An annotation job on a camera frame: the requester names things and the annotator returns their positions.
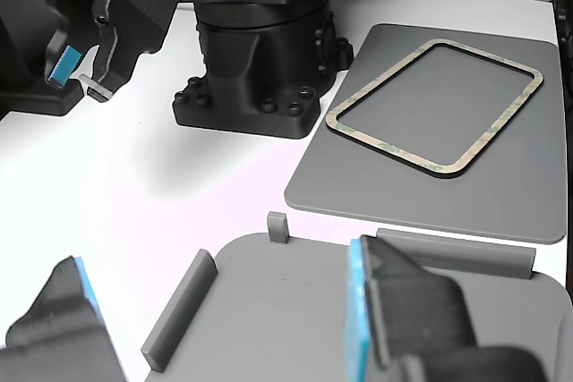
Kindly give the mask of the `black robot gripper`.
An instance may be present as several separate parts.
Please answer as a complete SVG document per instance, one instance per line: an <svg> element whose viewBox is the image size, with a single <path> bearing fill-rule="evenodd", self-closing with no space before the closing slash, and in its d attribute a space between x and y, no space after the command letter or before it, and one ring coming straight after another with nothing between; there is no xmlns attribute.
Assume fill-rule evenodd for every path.
<svg viewBox="0 0 573 382"><path fill-rule="evenodd" d="M57 19L46 50L45 81L63 88L87 51L98 52L87 95L106 103L133 75L137 56L161 47L179 0L46 0Z"/></svg>

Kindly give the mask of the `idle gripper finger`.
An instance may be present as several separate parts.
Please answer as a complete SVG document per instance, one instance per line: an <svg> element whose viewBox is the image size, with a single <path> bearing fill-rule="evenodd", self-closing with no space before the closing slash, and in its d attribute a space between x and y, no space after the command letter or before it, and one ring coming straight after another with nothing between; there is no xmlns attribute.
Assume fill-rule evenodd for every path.
<svg viewBox="0 0 573 382"><path fill-rule="evenodd" d="M530 352L477 343L465 295L390 243L350 242L346 275L349 381L544 381Z"/></svg>
<svg viewBox="0 0 573 382"><path fill-rule="evenodd" d="M58 262L27 312L7 330L3 381L125 381L80 257Z"/></svg>

